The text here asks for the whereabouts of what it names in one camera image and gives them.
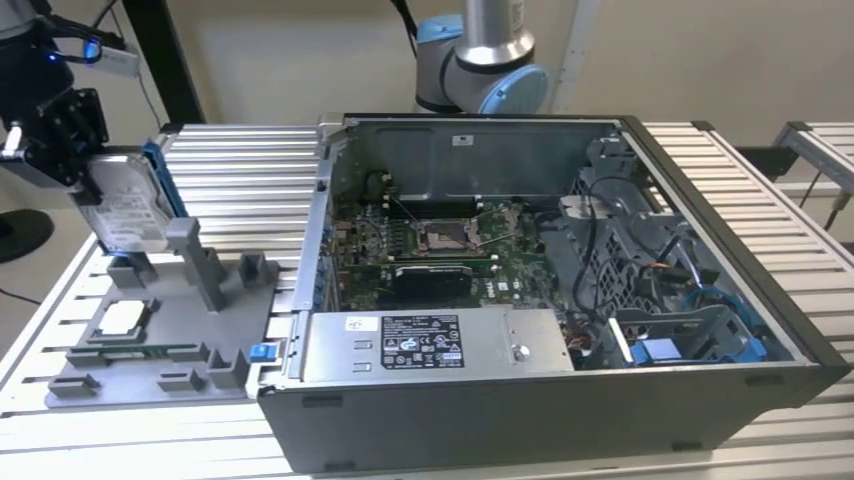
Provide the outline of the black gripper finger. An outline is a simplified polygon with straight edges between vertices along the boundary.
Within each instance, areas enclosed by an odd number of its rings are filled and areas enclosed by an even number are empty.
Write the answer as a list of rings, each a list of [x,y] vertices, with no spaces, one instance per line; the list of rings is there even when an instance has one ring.
[[[101,203],[101,187],[90,172],[90,157],[82,168],[75,168],[72,120],[72,94],[63,94],[42,111],[39,118],[43,127],[43,139],[39,141],[39,170],[66,187],[79,204]]]
[[[72,143],[75,168],[82,168],[90,157],[99,154],[110,141],[106,117],[98,91],[75,89],[71,101]]]

